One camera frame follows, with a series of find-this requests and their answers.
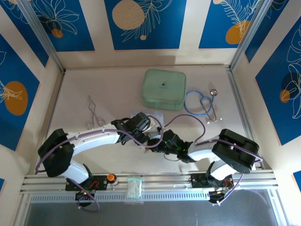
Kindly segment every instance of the leaf line drawing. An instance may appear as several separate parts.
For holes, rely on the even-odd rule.
[[[5,56],[6,56],[6,52],[4,51],[0,51],[0,65],[2,65],[2,63],[5,60]],[[0,80],[0,103],[2,103],[5,99],[9,100],[10,97],[22,100],[22,97],[20,96],[22,93],[22,91],[20,92],[14,92],[10,89],[8,89]]]
[[[147,36],[156,28],[156,24],[161,23],[159,13],[170,6],[173,0],[168,0],[168,3],[163,5],[167,0],[122,0],[115,8],[116,11],[122,10],[121,6],[125,8],[128,6],[128,14],[133,14],[131,20],[136,22],[137,26],[134,29],[123,29],[121,36],[124,36],[123,42],[134,38],[146,40]]]
[[[247,29],[247,21],[254,14],[261,0],[249,0],[246,7],[241,5],[240,0],[221,0],[219,4],[224,6],[224,11],[231,18],[232,23],[239,27],[240,38],[243,37]]]
[[[286,57],[289,63],[290,82],[280,93],[280,100],[293,101],[293,119],[301,117],[301,24],[295,32]]]
[[[10,0],[2,0],[12,15],[27,23],[19,7]],[[79,14],[65,9],[65,0],[31,0],[30,5],[42,23],[45,31],[56,38],[63,37],[63,31],[77,35],[78,30],[72,22],[79,19]]]
[[[269,7],[266,16],[271,19],[271,15],[272,15],[272,11],[276,10],[279,11],[281,10],[285,3],[287,2],[287,0],[273,0],[273,2],[271,3],[271,6]]]

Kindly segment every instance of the beige circle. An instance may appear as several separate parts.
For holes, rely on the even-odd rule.
[[[17,1],[16,0],[8,0],[9,2],[13,3],[13,4],[17,4]]]
[[[145,35],[141,35],[141,36],[140,36],[140,39],[141,39],[142,41],[144,41],[144,40],[146,40],[146,36],[145,36]]]
[[[132,30],[144,22],[144,12],[133,0],[122,0],[112,11],[114,23],[123,30]]]
[[[222,1],[224,1],[224,0],[213,0],[213,3],[215,5],[218,5],[218,4],[221,4]]]

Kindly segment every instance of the black cable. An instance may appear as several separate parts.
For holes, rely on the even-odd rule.
[[[163,154],[163,157],[164,157],[166,160],[169,160],[169,161],[179,161],[179,159],[178,159],[178,160],[171,160],[171,159],[166,158],[166,157],[165,157],[165,153]]]

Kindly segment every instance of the green plastic case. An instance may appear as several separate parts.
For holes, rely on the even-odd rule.
[[[181,110],[186,96],[186,75],[149,69],[145,73],[142,104],[145,107]]]

